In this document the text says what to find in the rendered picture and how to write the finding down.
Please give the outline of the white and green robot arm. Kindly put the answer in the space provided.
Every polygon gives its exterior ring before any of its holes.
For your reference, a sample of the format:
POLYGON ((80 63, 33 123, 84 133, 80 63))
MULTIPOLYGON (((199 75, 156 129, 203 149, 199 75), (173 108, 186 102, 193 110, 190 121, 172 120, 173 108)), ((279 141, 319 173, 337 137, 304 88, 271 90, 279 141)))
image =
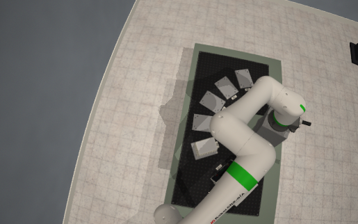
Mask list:
POLYGON ((236 155, 235 160, 187 216, 183 218, 174 205, 165 203, 154 212, 156 224, 214 224, 262 179, 275 163, 276 151, 246 124, 265 104, 273 108, 268 122, 275 131, 294 133, 301 124, 311 126, 300 118, 306 110, 301 95, 272 77, 258 78, 244 96, 210 121, 211 135, 236 155))

